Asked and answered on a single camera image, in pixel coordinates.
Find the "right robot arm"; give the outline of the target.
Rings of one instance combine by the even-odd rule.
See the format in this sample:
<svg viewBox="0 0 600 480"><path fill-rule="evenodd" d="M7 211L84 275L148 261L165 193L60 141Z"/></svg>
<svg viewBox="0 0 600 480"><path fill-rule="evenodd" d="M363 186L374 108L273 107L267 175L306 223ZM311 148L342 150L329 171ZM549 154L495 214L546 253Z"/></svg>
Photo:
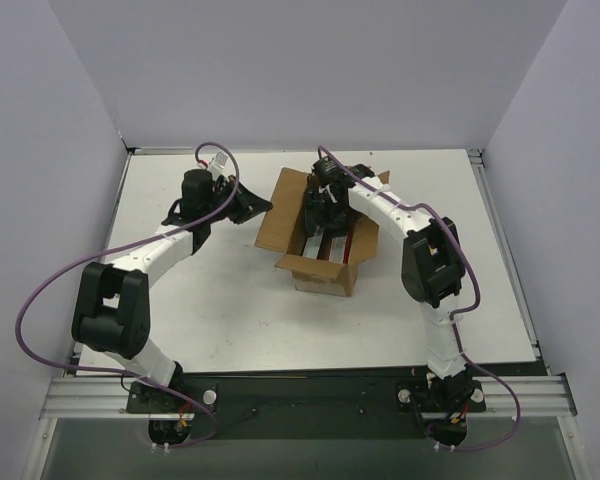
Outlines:
<svg viewBox="0 0 600 480"><path fill-rule="evenodd" d="M431 396L458 397L469 384L456 329L466 268L453 221L404 202L369 167L345 167L328 155L312 165L304 217L307 235L342 233L366 217L400 244L401 282L424 319Z"/></svg>

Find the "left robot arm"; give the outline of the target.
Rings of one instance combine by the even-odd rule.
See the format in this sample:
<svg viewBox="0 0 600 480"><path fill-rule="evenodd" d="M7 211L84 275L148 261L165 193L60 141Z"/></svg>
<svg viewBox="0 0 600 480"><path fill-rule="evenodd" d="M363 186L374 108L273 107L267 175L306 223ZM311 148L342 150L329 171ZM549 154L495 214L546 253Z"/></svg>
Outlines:
<svg viewBox="0 0 600 480"><path fill-rule="evenodd" d="M82 271L71 327L75 341L114 359L151 385L150 400L163 411L184 402L182 367L150 339L150 289L180 261L195 254L211 225L236 225L273 204L235 177L194 169L184 174L181 196L156 231L157 240L111 263L91 262Z"/></svg>

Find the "brown cardboard express box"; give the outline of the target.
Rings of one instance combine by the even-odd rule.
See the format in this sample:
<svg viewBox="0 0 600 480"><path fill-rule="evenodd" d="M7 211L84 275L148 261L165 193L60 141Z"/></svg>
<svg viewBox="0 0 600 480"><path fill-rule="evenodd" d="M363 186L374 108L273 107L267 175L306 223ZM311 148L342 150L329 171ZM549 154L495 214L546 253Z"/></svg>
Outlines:
<svg viewBox="0 0 600 480"><path fill-rule="evenodd" d="M377 254L379 227L362 215L347 229L309 235L305 229L305 191L311 175L283 168L272 210L265 214L255 246L278 252L275 266L291 273L298 291L339 297L353 294L360 263Z"/></svg>

